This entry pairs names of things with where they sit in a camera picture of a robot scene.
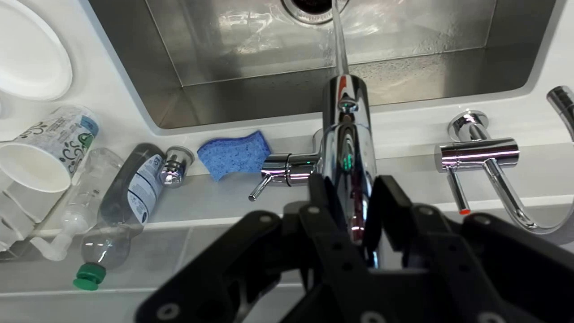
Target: stainless steel sink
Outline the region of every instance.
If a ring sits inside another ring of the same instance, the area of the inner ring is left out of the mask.
[[[324,108],[329,0],[89,2],[157,128]],[[521,88],[553,2],[347,0],[351,72],[370,106]]]

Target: sponge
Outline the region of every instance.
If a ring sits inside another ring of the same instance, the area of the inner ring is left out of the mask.
[[[270,148],[261,131],[243,139],[214,139],[196,151],[198,160],[214,182],[231,173],[259,173],[268,155]]]

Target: faucet spout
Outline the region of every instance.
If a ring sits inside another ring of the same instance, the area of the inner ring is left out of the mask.
[[[333,183],[345,232],[351,243],[360,246],[374,178],[374,149],[367,90],[354,76],[340,74],[329,83],[329,110],[322,113],[317,171]],[[378,266],[376,255],[365,257]]]

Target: green bottle cap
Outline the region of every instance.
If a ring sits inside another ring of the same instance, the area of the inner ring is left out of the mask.
[[[85,262],[78,268],[73,286],[76,289],[94,291],[103,279],[105,279],[105,268],[92,262]]]

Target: plastic bottle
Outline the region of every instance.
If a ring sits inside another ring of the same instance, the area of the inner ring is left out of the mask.
[[[51,262],[66,259],[71,239],[94,226],[103,192],[119,165],[121,158],[105,148],[89,151],[82,174],[66,196],[55,239],[51,243],[40,237],[30,241],[44,259]]]
[[[143,230],[162,191],[162,158],[152,144],[139,144],[128,155],[103,196],[96,226],[82,241],[83,264],[73,280],[74,287],[94,291],[105,273],[128,257],[130,239]]]

